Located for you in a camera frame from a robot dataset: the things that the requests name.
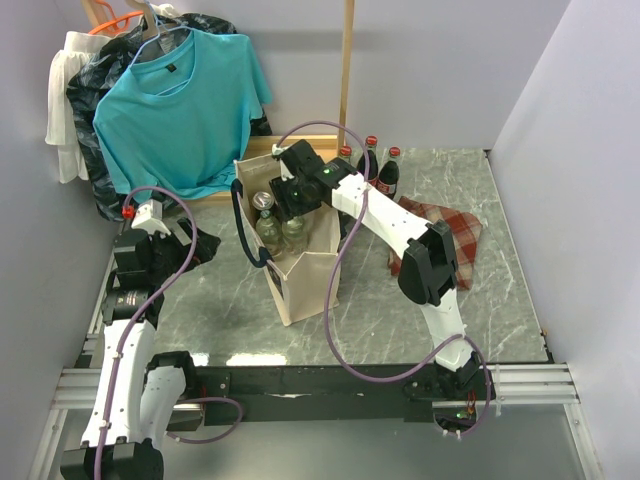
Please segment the Coca-Cola glass bottle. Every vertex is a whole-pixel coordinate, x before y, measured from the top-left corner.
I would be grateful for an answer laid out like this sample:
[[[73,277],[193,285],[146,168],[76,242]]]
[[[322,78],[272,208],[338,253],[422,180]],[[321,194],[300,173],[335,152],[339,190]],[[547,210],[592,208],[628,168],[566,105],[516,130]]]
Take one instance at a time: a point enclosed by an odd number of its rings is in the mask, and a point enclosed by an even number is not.
[[[377,159],[378,138],[375,135],[367,136],[365,146],[366,151],[360,156],[356,169],[369,184],[375,187],[379,178],[379,163]]]
[[[401,155],[401,149],[392,146],[388,150],[387,159],[379,172],[376,188],[382,194],[390,199],[394,199],[397,192],[397,186],[400,176],[398,160]]]
[[[342,160],[344,160],[346,162],[351,162],[351,158],[352,158],[352,149],[351,149],[351,147],[348,146],[348,145],[343,145],[339,149],[338,155]]]

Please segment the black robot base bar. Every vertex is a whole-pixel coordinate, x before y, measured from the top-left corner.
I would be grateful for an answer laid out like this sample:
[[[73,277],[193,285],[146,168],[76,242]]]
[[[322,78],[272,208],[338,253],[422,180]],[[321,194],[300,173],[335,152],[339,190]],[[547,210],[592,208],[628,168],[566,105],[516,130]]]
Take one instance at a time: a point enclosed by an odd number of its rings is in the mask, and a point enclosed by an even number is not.
[[[183,405],[175,407],[168,430],[226,426],[238,418],[226,403],[196,403],[224,397],[238,402],[246,422],[402,419],[454,424],[455,410],[479,407],[496,398],[489,370],[452,373],[429,364],[393,383],[356,378],[341,366],[197,367],[188,380]]]

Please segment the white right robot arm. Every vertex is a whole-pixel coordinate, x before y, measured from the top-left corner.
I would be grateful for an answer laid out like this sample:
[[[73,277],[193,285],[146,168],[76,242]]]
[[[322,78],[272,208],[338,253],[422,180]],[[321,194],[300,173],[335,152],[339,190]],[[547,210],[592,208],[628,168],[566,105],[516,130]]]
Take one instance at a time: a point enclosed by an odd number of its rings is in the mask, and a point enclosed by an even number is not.
[[[435,345],[430,358],[441,392],[460,398],[480,369],[480,354],[465,332],[457,300],[458,262],[448,224],[418,217],[399,206],[340,158],[326,163],[310,143],[272,147],[281,173],[270,181],[283,218],[329,206],[367,227],[401,258],[398,285],[420,306]]]

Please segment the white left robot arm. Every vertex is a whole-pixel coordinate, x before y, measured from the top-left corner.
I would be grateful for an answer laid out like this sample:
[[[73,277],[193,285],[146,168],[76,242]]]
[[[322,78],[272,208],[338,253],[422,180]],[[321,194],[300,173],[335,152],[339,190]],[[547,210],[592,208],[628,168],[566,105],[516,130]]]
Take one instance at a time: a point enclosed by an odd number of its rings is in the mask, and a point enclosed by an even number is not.
[[[182,217],[187,235],[129,228],[116,236],[115,265],[102,302],[103,363],[81,445],[62,455],[65,479],[161,479],[161,444],[176,403],[193,399],[200,378],[186,351],[153,353],[163,284],[211,261],[221,243]]]

